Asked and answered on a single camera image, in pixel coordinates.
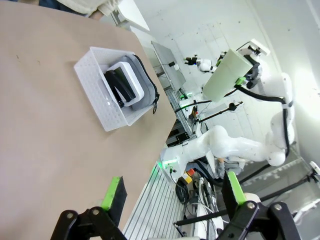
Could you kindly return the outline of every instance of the tan table surface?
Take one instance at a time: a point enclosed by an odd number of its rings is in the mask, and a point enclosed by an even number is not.
[[[135,52],[160,93],[133,126],[105,132],[74,64],[90,46]],[[50,239],[60,213],[128,193],[122,229],[176,120],[137,37],[75,14],[0,1],[0,239]]]

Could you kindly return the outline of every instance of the white plastic basket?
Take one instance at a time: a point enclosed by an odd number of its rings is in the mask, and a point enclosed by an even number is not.
[[[119,58],[128,54],[134,52],[92,46],[74,65],[83,89],[105,131],[131,126],[153,107],[150,105],[138,111],[133,111],[130,106],[120,108],[111,91],[104,73],[117,63]]]

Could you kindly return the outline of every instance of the white wall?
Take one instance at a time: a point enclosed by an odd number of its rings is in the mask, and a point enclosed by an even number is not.
[[[236,49],[252,38],[268,45],[263,29],[245,0],[135,0],[157,41],[170,48],[175,55],[187,82],[184,88],[192,90],[206,82],[210,75],[187,66],[183,58],[198,54],[201,58],[218,59],[223,51]],[[271,72],[277,71],[274,56],[264,59]],[[243,101],[237,113],[224,113],[208,120],[209,127],[222,125],[232,137],[246,137],[264,141],[270,129],[271,117],[281,111],[279,104],[257,102],[241,92],[211,104],[213,108],[232,101]],[[200,111],[206,107],[199,106]]]
[[[320,1],[251,0],[282,71],[294,84],[301,156],[320,164]]]

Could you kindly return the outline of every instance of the electronic device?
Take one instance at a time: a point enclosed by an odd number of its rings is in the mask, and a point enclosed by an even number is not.
[[[117,62],[104,74],[120,107],[129,107],[145,95],[132,67],[127,62]]]

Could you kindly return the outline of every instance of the table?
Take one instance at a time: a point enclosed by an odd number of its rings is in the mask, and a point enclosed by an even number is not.
[[[139,11],[139,8],[134,0],[122,0],[118,5],[117,10],[118,13],[124,18],[124,22],[121,22],[119,25],[130,22],[143,28],[144,30],[150,31],[148,24]]]
[[[176,120],[137,37],[79,15],[0,1],[0,239],[50,239],[60,213],[99,204],[113,176],[122,229]],[[160,99],[134,125],[105,132],[77,75],[90,46],[135,52]]]

